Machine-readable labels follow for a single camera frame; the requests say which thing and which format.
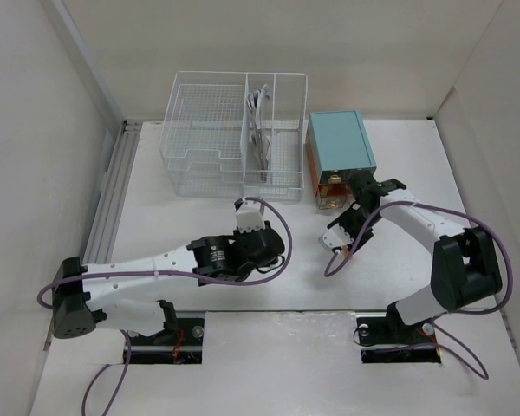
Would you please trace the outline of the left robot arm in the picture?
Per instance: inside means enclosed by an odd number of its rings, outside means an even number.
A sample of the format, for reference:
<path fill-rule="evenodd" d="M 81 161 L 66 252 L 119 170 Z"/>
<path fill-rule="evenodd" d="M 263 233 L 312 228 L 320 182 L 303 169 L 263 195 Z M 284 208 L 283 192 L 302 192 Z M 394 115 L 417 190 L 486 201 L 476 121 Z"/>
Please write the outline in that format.
<path fill-rule="evenodd" d="M 79 257 L 68 258 L 52 290 L 53 336 L 73 339 L 112 328 L 168 343 L 179 331 L 173 303 L 161 296 L 172 278 L 189 277 L 200 286 L 244 283 L 254 271 L 266 274 L 282 266 L 284 252 L 283 239 L 266 223 L 255 231 L 202 237 L 125 263 L 84 264 Z"/>

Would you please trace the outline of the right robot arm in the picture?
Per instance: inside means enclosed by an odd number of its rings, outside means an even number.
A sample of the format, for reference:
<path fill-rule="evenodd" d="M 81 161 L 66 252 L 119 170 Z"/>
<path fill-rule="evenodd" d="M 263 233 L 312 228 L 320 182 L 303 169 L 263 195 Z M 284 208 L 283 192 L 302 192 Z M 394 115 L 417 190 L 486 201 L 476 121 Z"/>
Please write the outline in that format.
<path fill-rule="evenodd" d="M 463 226 L 452 210 L 422 204 L 397 179 L 378 182 L 372 175 L 349 185 L 354 202 L 319 238 L 328 251 L 347 260 L 373 236 L 385 219 L 399 226 L 432 257 L 429 283 L 387 306 L 384 336 L 404 341 L 432 318 L 460 312 L 503 288 L 495 251 L 497 235 L 483 224 Z"/>

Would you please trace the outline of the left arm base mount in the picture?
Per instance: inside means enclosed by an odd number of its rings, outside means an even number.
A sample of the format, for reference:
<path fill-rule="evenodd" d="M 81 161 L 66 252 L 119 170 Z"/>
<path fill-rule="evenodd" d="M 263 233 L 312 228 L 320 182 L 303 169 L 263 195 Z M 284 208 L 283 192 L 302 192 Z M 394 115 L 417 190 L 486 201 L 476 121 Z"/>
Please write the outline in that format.
<path fill-rule="evenodd" d="M 203 360 L 204 312 L 177 312 L 161 301 L 163 327 L 149 335 L 131 335 L 131 354 L 124 347 L 122 359 L 135 365 L 199 365 Z"/>

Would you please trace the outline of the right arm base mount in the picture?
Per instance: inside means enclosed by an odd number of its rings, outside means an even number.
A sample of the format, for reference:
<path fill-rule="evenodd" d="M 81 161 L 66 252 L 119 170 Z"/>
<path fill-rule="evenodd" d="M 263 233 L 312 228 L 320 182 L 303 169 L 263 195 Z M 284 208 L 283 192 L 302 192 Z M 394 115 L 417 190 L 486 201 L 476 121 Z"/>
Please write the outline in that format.
<path fill-rule="evenodd" d="M 363 364 L 440 364 L 436 330 L 430 321 L 393 328 L 384 313 L 360 313 L 354 342 Z"/>

